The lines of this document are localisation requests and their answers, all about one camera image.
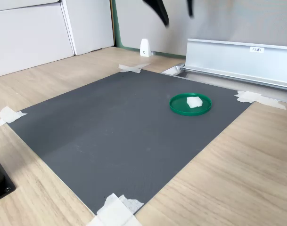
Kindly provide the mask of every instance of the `gray mat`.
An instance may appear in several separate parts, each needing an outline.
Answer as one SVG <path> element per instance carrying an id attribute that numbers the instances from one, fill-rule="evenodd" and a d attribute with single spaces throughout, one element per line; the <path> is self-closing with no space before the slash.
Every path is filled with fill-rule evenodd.
<path id="1" fill-rule="evenodd" d="M 173 113 L 180 93 L 213 101 Z M 117 73 L 22 110 L 9 126 L 96 214 L 111 193 L 147 203 L 249 103 L 237 92 L 141 70 Z"/>

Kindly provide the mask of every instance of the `black stand base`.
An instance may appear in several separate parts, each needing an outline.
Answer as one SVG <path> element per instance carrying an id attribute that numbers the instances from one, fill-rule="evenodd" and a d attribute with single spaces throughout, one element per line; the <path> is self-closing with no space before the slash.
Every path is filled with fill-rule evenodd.
<path id="1" fill-rule="evenodd" d="M 13 184 L 9 176 L 7 175 L 6 171 L 3 169 L 3 167 L 0 164 L 0 171 L 5 176 L 5 179 L 0 183 L 0 199 L 5 197 L 6 195 L 12 193 L 16 186 Z"/>

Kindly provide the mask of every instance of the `green trim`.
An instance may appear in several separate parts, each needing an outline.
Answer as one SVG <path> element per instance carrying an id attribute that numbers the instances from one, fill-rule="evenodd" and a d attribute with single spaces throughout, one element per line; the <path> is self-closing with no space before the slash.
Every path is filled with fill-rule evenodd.
<path id="1" fill-rule="evenodd" d="M 114 33 L 115 33 L 116 46 L 118 48 L 124 48 L 124 49 L 127 49 L 127 50 L 132 50 L 132 51 L 138 51 L 139 52 L 138 48 L 125 47 L 121 43 L 120 32 L 119 32 L 118 16 L 117 16 L 117 9 L 116 9 L 116 1 L 115 0 L 112 0 L 112 7 L 113 7 L 113 21 L 114 21 Z M 169 53 L 156 52 L 156 55 L 164 56 L 164 57 L 185 59 L 185 56 L 176 55 L 176 54 L 169 54 Z"/>

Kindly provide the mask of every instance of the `white tissue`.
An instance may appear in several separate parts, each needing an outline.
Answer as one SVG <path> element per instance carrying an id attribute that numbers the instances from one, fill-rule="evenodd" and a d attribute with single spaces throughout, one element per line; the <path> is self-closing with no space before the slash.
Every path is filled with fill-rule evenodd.
<path id="1" fill-rule="evenodd" d="M 187 104 L 190 108 L 200 107 L 203 105 L 202 100 L 199 97 L 188 97 Z"/>

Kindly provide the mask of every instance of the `paper scrap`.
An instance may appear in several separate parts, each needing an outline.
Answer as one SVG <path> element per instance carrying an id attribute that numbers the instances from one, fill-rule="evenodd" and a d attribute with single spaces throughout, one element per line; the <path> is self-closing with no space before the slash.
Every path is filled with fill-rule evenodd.
<path id="1" fill-rule="evenodd" d="M 10 107 L 6 106 L 0 111 L 0 126 L 4 125 L 5 123 L 12 123 L 24 115 L 27 114 L 22 113 L 21 111 L 15 112 Z"/>
<path id="2" fill-rule="evenodd" d="M 200 107 L 203 105 L 202 100 L 199 97 L 188 97 L 187 104 L 190 108 Z"/>
<path id="3" fill-rule="evenodd" d="M 133 213 L 123 204 L 128 200 L 113 193 L 107 197 L 104 206 L 87 226 L 142 226 Z"/>
<path id="4" fill-rule="evenodd" d="M 240 102 L 253 103 L 254 101 L 256 101 L 256 102 L 263 104 L 263 105 L 268 105 L 271 107 L 276 107 L 276 108 L 286 110 L 286 107 L 283 106 L 282 104 L 280 104 L 278 100 L 268 98 L 268 97 L 263 97 L 259 93 L 253 93 L 253 92 L 249 92 L 249 91 L 247 91 L 247 92 L 238 91 L 238 94 L 236 94 L 235 96 L 238 97 L 237 100 Z"/>
<path id="5" fill-rule="evenodd" d="M 135 72 L 135 73 L 140 73 L 141 69 L 145 66 L 148 66 L 150 64 L 143 64 L 143 65 L 137 65 L 134 67 L 129 67 L 129 66 L 125 66 L 125 65 L 119 65 L 118 68 L 122 69 L 122 71 L 120 72 Z"/>

